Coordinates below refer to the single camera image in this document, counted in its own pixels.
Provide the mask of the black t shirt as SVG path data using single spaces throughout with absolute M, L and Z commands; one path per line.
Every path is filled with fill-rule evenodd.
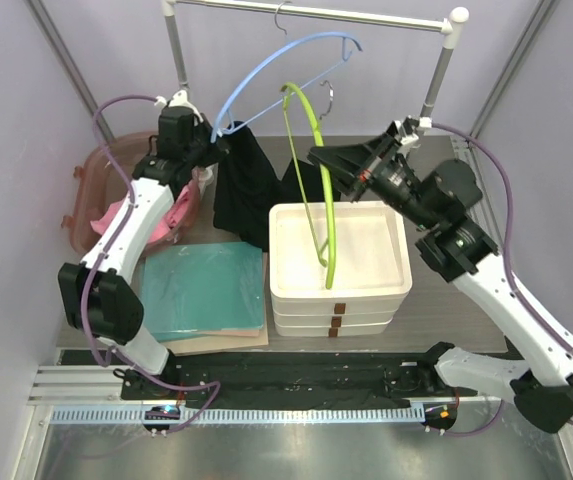
M 269 212 L 277 204 L 322 202 L 319 168 L 291 160 L 279 177 L 247 126 L 227 137 L 230 154 L 218 164 L 213 226 L 241 241 L 269 250 Z

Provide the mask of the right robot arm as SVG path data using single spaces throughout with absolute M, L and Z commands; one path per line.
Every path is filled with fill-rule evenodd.
M 510 361 L 439 342 L 417 361 L 421 389 L 488 394 L 557 433 L 573 419 L 573 335 L 519 285 L 508 249 L 469 216 L 482 198 L 471 167 L 451 158 L 419 179 L 407 162 L 416 139 L 391 130 L 361 144 L 313 147 L 308 158 L 326 167 L 350 200 L 370 191 L 424 232 L 416 243 L 421 259 L 476 303 L 521 355 Z

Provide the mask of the pink t shirt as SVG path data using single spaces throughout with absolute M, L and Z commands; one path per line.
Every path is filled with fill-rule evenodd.
M 165 213 L 165 215 L 153 230 L 147 241 L 148 245 L 162 240 L 164 237 L 169 235 L 171 230 L 180 223 L 180 221 L 186 216 L 189 207 L 192 205 L 192 194 L 193 187 L 191 184 L 188 184 L 182 189 L 178 199 Z M 91 220 L 90 225 L 92 230 L 97 234 L 103 235 L 108 229 L 112 220 L 117 215 L 122 203 L 123 200 L 111 203 L 107 211 L 101 216 L 100 219 Z

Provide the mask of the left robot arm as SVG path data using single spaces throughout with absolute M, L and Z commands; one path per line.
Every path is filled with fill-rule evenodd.
M 144 386 L 159 399 L 177 391 L 179 375 L 172 353 L 144 327 L 144 307 L 131 280 L 148 240 L 184 187 L 225 151 L 195 106 L 169 101 L 158 118 L 155 151 L 127 178 L 126 197 L 107 230 L 80 263 L 66 263 L 58 272 L 68 325 L 83 332 L 91 347 L 103 343 L 145 371 Z

